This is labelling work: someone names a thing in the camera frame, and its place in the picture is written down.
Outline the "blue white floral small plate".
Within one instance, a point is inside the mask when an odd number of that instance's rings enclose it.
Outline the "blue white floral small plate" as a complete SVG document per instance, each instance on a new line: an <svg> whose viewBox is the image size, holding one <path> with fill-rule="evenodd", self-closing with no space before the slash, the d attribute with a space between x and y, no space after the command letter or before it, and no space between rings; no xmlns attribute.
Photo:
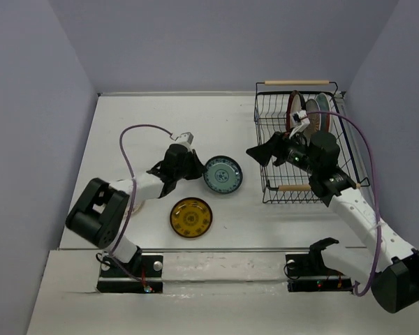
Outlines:
<svg viewBox="0 0 419 335"><path fill-rule="evenodd" d="M212 191L225 195L235 192L242 185L243 173L234 159L220 155L206 162L203 179Z"/></svg>

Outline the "red teal floral plate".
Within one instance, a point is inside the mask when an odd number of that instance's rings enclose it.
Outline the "red teal floral plate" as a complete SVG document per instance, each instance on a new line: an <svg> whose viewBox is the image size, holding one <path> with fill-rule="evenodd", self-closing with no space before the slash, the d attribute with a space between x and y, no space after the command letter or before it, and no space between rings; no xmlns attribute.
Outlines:
<svg viewBox="0 0 419 335"><path fill-rule="evenodd" d="M319 93L315 97L315 100L318 103L320 111L324 111L324 112L330 112L331 111L330 100L325 93ZM332 122L331 122L331 118L330 118L331 115L330 114L320 114L319 117L320 117L320 129L322 131L330 132L331 131L331 126L332 126Z"/></svg>

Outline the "white plate orange sunburst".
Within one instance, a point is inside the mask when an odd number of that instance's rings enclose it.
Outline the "white plate orange sunburst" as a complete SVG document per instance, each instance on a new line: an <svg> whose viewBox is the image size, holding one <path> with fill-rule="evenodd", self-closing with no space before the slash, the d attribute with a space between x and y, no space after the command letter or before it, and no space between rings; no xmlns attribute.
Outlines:
<svg viewBox="0 0 419 335"><path fill-rule="evenodd" d="M304 135L309 140L314 133L321 129L321 115L318 113L320 106L315 99L310 98L306 102L306 111L310 124L304 130Z"/></svg>

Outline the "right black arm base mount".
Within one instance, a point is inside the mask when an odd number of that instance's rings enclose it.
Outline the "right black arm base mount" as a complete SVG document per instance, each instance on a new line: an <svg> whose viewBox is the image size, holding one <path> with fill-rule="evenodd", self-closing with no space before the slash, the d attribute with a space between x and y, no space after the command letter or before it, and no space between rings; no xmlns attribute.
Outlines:
<svg viewBox="0 0 419 335"><path fill-rule="evenodd" d="M306 253L286 255L283 268L289 292L352 292L351 279L326 267L315 268Z"/></svg>

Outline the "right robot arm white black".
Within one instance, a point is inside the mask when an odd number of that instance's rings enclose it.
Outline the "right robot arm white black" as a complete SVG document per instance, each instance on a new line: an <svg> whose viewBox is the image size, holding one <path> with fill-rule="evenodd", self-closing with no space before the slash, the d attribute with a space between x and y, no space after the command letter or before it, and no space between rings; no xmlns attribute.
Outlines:
<svg viewBox="0 0 419 335"><path fill-rule="evenodd" d="M369 251L367 257L344 251L339 242L310 253L307 264L314 273L337 270L354 281L355 295L371 292L378 304L396 313L419 301L419 250L401 238L370 205L356 183L339 167L336 137L315 132L309 143L290 133L276 132L264 144L247 149L261 166L290 163L309 175L314 195L352 229Z"/></svg>

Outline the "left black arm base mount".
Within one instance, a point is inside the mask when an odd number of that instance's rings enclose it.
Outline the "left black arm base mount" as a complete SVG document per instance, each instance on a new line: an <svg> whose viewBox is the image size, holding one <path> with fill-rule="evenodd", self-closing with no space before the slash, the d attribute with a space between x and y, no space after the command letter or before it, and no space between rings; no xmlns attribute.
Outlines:
<svg viewBox="0 0 419 335"><path fill-rule="evenodd" d="M97 253L100 263L96 290L111 294L154 294L163 292L163 254L143 253L140 266L128 275L106 253Z"/></svg>

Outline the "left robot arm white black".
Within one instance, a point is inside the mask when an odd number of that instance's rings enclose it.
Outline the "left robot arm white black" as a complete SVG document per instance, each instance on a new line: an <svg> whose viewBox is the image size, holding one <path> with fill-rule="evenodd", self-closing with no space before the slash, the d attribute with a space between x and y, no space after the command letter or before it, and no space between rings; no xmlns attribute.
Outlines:
<svg viewBox="0 0 419 335"><path fill-rule="evenodd" d="M124 275L140 269L140 248L125 236L135 205L171 193L177 182L199 179L205 172L197 153L172 144L162 161L137 177L110 184L94 178L66 217L66 228L108 253Z"/></svg>

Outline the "dark red rimmed beige plate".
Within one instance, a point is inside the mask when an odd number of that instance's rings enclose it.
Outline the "dark red rimmed beige plate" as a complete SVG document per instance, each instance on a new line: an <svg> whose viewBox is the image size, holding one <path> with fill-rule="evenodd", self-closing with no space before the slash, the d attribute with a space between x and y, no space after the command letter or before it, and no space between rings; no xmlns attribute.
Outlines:
<svg viewBox="0 0 419 335"><path fill-rule="evenodd" d="M292 113L306 110L306 101L304 96L297 90L291 92L288 98L288 105L286 110L286 130L290 131L293 127Z"/></svg>

